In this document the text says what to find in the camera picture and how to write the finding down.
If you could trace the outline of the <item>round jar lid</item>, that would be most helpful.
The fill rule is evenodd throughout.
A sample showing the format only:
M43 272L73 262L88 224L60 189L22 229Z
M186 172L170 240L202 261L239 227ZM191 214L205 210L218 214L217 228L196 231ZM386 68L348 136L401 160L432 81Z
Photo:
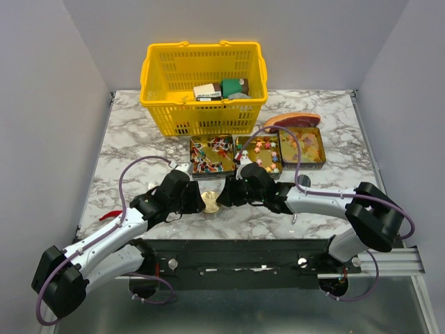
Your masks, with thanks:
M217 203L218 194L215 191L205 191L201 194L201 198L204 202L204 213L215 214L220 210L220 205Z

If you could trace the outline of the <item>tin of lollipops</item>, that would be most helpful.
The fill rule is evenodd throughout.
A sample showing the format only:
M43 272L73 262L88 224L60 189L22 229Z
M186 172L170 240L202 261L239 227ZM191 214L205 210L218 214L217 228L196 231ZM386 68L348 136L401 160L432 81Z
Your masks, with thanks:
M233 175L234 140L230 134L190 137L189 157L194 180L210 180Z

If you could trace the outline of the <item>tin of star candies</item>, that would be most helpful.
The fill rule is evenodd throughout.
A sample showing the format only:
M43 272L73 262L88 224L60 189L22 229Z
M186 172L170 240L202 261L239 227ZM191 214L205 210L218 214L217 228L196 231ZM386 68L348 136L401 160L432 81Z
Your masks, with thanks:
M247 145L249 136L239 136L236 138L235 151L242 152L248 158L256 162L265 169L268 174L278 180L282 174L282 157L280 152L280 143L277 136L256 136Z

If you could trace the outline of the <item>metal scoop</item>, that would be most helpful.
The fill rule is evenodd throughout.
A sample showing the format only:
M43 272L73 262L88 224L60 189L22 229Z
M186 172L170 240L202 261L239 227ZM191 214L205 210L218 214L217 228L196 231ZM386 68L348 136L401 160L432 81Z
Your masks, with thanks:
M298 184L303 187L310 187L312 185L310 177L305 174L299 175L297 178L297 181L298 181ZM296 224L297 218L298 218L298 215L294 214L293 218L292 218L292 222L291 222L292 225Z

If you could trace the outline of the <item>clear glass jar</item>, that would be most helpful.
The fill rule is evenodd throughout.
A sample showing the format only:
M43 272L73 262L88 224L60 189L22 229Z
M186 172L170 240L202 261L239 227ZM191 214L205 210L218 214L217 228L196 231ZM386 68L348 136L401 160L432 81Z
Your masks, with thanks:
M206 220L215 220L220 216L220 209L210 211L205 209L202 214Z

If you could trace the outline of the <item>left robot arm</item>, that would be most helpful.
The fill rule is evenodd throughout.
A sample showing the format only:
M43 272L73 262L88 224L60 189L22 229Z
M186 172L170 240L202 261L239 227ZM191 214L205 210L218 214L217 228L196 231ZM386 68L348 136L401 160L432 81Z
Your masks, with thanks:
M113 221L64 249L50 246L41 255L31 286L38 295L35 315L48 325L41 314L46 304L57 319L76 310L94 283L94 269L119 247L147 232L167 217L197 214L205 207L199 184L183 171L169 172L162 183L136 196Z

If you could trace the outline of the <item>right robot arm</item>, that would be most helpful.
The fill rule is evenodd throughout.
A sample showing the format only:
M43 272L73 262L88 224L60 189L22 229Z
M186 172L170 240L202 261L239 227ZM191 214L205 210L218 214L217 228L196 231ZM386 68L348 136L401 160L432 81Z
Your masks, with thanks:
M258 204L276 214L318 214L348 221L350 228L333 236L319 257L321 267L330 273L364 251L390 252L404 219L399 206L372 183L317 191L277 182L256 163L227 177L216 202L226 207Z

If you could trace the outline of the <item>tin of gummy candies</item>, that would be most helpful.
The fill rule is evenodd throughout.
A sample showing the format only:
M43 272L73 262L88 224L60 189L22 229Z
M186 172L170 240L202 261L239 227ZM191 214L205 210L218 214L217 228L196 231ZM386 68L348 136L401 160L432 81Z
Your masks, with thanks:
M295 168L301 158L300 170L320 170L326 163L321 132L318 127L294 127L289 131L298 139L300 155L292 135L279 130L280 150L284 168Z

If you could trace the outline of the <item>red chili pepper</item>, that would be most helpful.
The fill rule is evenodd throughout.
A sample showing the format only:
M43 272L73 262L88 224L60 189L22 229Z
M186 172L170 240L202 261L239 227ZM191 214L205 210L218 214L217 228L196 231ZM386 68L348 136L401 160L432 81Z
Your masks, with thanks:
M119 215L121 215L122 210L113 210L110 211L108 213L106 213L105 215L103 215L102 217L99 218L99 221L105 221L106 219L110 219L110 218L116 218Z

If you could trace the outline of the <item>fake meat slice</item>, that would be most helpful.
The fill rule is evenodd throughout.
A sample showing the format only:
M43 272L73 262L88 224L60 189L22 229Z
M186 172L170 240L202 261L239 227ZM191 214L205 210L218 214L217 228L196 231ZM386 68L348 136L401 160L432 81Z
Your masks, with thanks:
M321 117L316 113L283 113L267 120L264 124L265 132L273 134L278 133L278 127L296 128L296 127L316 127L321 121Z

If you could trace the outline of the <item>black flat box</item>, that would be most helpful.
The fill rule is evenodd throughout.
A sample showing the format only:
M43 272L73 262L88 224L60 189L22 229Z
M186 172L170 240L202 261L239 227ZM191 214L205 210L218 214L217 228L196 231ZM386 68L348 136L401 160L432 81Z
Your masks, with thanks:
M212 101L221 101L222 97L197 97L197 102L212 102Z

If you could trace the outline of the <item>grey pouch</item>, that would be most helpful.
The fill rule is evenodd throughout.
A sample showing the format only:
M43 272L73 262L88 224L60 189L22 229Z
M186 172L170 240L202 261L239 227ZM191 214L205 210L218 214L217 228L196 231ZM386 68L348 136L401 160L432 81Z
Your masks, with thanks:
M251 97L245 93L233 93L227 97L229 101L233 100L248 100Z

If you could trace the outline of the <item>white brown box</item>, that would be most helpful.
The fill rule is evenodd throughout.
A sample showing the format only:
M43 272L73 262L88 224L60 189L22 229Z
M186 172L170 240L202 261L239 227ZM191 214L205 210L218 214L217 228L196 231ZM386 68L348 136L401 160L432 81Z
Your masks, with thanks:
M201 97L222 97L222 88L220 87L219 83L208 83L200 86L195 86L193 88L193 94L196 99Z

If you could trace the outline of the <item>green brown package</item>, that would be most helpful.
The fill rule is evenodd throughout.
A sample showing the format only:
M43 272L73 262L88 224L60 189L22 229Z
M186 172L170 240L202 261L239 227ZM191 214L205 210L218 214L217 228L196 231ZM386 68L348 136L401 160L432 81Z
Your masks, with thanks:
M222 88L222 98L226 100L227 97L233 93L245 93L249 95L249 81L245 78L223 79L220 87Z

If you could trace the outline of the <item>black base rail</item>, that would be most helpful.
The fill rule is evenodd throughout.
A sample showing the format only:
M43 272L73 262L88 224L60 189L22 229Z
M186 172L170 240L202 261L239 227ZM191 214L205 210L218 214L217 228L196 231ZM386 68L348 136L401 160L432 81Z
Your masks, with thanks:
M325 254L325 239L134 239L99 260L92 251L81 272L87 290L127 273L158 275L176 290L318 289L320 280L371 274L374 260L401 260L403 251L356 253L342 264Z

